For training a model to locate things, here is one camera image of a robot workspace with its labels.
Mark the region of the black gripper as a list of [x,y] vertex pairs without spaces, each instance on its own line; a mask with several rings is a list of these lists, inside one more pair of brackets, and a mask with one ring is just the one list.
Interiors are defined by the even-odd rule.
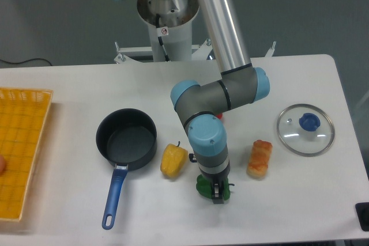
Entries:
[[214,204],[224,204],[224,180],[230,173],[229,157],[223,163],[214,167],[206,167],[200,164],[193,153],[189,154],[189,160],[192,163],[197,163],[202,175],[208,179],[212,189],[212,202]]

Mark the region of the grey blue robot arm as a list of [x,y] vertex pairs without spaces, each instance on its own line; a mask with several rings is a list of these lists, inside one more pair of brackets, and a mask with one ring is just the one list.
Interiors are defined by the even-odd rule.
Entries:
[[149,30],[154,61],[189,60],[191,23],[201,12],[221,78],[206,85],[182,81],[171,100],[188,136],[214,203],[227,198],[230,164],[227,135],[219,115],[266,97],[269,79],[251,64],[231,0],[138,0]]

